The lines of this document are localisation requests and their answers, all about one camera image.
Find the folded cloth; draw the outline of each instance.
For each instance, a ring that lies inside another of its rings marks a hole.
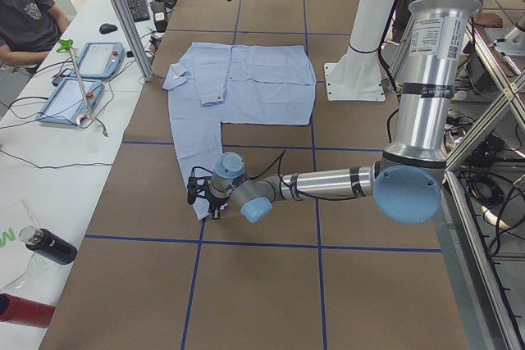
[[[307,125],[315,82],[300,46],[192,44],[163,85],[183,179],[194,166],[213,168],[222,154],[221,123]],[[214,101],[220,93],[221,101]],[[194,209],[202,219],[208,203],[198,199]]]

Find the white table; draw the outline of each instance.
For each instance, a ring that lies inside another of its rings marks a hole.
[[[98,32],[102,23],[117,25],[119,30],[102,35]],[[154,30],[153,19],[139,22],[136,27],[140,36],[147,34]],[[78,48],[78,51],[90,41],[120,41],[124,43],[126,51],[130,49],[109,0],[88,0],[62,37],[73,39],[74,47]],[[147,42],[148,37],[145,37],[143,43]],[[53,50],[42,67],[65,61],[68,57],[67,53],[57,53]],[[132,59],[125,58],[123,66],[130,60]],[[38,73],[19,97],[51,95],[55,89],[51,84],[51,77],[58,69],[59,66],[55,66]],[[112,81],[115,98],[100,116],[107,127],[108,138],[103,136],[102,129],[97,124],[92,124],[85,130],[78,130],[33,122],[10,129],[0,129],[3,150],[46,166],[75,162],[112,163],[139,98],[142,83],[142,75],[135,62]],[[110,97],[109,89],[105,89],[94,111],[97,112]],[[28,99],[20,102],[20,106],[14,109],[24,116],[40,111],[42,106],[42,101]],[[0,127],[21,122],[22,120],[8,112],[0,120]],[[0,207],[24,198],[42,227],[60,234],[79,247],[110,169],[109,166],[87,166],[39,170],[0,153]],[[10,290],[9,293],[56,305],[70,269],[71,265],[53,264],[23,288]],[[6,346],[5,348],[11,350],[35,350],[44,334],[43,329],[0,323],[2,348]]]

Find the red cylinder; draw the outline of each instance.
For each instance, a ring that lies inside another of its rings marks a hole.
[[[55,307],[10,294],[0,294],[0,321],[46,328]]]

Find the keyboard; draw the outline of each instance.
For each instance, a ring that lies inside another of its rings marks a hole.
[[[149,19],[148,1],[147,0],[126,0],[128,8],[131,11],[134,22]]]

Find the computer mouse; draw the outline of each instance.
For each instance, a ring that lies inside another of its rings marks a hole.
[[[98,28],[98,31],[101,34],[108,34],[108,33],[114,32],[117,29],[118,28],[115,25],[112,25],[112,24],[101,24],[100,28]]]

